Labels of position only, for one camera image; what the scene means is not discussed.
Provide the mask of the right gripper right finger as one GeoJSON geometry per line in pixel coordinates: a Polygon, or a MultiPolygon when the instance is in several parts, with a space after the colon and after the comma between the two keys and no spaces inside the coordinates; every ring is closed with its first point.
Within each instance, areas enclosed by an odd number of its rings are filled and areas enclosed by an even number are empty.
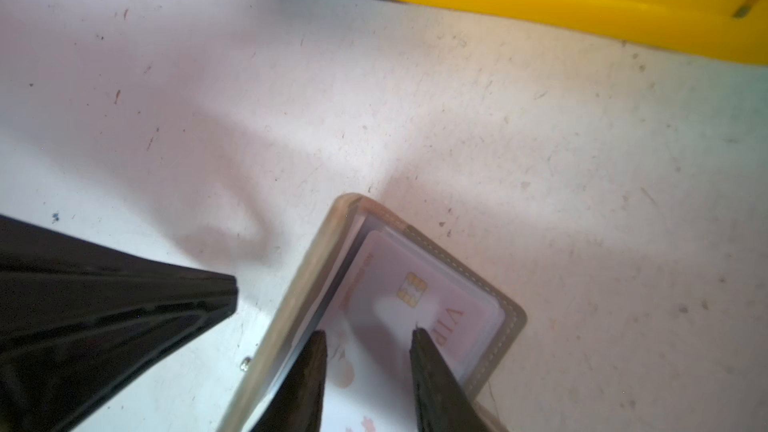
{"type": "Polygon", "coordinates": [[[418,431],[489,431],[424,328],[412,332],[410,361],[418,431]]]}

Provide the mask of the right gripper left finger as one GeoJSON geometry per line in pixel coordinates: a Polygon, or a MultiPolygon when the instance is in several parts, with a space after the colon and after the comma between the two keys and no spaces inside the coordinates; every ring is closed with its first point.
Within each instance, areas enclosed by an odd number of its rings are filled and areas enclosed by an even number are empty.
{"type": "Polygon", "coordinates": [[[327,374],[327,340],[314,331],[253,432],[318,432],[327,374]]]}

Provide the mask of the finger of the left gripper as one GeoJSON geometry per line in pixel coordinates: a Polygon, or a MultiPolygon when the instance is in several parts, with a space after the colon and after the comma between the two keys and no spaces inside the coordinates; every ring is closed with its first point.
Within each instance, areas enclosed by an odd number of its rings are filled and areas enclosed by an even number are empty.
{"type": "Polygon", "coordinates": [[[1,427],[69,431],[231,316],[234,277],[1,220],[1,427]]]}

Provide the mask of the grey card holder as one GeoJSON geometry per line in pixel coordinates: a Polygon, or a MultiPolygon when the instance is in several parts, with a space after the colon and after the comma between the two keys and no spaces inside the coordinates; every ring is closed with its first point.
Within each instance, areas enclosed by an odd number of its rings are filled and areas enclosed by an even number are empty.
{"type": "Polygon", "coordinates": [[[527,321],[375,200],[338,197],[223,431],[498,431],[477,397],[527,321]]]}

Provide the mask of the white VIP card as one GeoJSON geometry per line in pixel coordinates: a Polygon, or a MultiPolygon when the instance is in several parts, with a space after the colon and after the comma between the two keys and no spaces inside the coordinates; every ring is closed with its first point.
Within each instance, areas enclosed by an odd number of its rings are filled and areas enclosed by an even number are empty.
{"type": "Polygon", "coordinates": [[[322,430],[416,430],[413,330],[427,330],[464,381],[502,319],[497,300],[444,264],[392,233],[368,233],[320,323],[322,430]]]}

